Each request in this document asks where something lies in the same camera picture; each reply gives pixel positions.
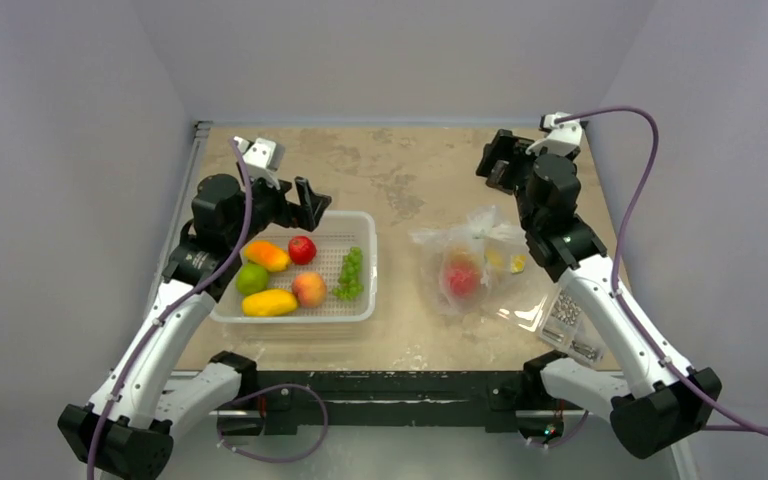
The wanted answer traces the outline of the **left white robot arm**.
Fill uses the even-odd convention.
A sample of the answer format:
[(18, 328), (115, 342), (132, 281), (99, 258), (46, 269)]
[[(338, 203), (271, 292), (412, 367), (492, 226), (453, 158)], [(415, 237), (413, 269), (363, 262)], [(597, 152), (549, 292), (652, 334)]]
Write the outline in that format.
[(86, 465), (121, 479), (155, 479), (177, 440), (210, 411), (230, 405), (261, 412), (282, 385), (261, 387), (255, 361), (214, 355), (187, 384), (165, 385), (195, 333), (242, 265), (243, 245), (270, 225), (314, 231), (332, 199), (297, 177), (276, 185), (249, 175), (201, 181), (178, 245), (168, 257), (152, 308), (102, 386), (83, 406), (69, 404), (57, 426)]

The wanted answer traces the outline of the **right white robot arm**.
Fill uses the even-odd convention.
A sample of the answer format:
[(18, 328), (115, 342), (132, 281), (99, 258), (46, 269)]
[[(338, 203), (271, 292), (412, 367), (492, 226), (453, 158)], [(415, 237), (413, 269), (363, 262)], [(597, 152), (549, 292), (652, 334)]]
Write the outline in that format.
[(557, 155), (500, 129), (484, 146), (476, 174), (513, 194), (531, 257), (580, 307), (623, 373), (616, 378), (577, 363), (567, 338), (524, 376), (524, 399), (536, 407), (567, 400), (607, 420), (639, 459), (704, 429), (721, 380), (710, 368), (695, 368), (613, 279), (614, 260), (576, 212), (581, 183), (573, 153)]

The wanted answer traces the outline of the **clear printed plastic bag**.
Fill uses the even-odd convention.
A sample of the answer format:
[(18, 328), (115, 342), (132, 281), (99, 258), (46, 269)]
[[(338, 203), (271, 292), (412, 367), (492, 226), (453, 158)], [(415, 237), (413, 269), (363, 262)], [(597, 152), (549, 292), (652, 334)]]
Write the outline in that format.
[[(409, 237), (418, 247), (423, 292), (438, 313), (479, 314), (537, 330), (556, 288), (530, 255), (524, 231), (497, 207), (481, 207), (457, 225), (413, 230)], [(510, 257), (517, 254), (527, 256), (525, 269), (511, 274)], [(445, 285), (443, 271), (453, 260), (471, 261), (481, 271), (479, 289), (469, 298), (454, 298)]]

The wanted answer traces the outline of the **red apple from bag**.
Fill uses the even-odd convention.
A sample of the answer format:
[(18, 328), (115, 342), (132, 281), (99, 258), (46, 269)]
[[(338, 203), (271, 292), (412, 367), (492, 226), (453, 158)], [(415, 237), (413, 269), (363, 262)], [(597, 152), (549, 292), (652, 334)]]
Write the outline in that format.
[(471, 261), (453, 260), (443, 271), (448, 292), (456, 299), (466, 299), (474, 295), (481, 284), (481, 271)]

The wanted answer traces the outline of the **yellow lemon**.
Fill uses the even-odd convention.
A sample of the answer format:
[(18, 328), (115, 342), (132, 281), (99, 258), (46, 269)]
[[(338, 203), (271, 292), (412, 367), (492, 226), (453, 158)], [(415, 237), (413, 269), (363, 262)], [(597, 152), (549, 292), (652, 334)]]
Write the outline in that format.
[(525, 269), (525, 265), (527, 262), (527, 256), (526, 255), (512, 255), (510, 257), (509, 262), (509, 271), (511, 274), (519, 274), (522, 273)]

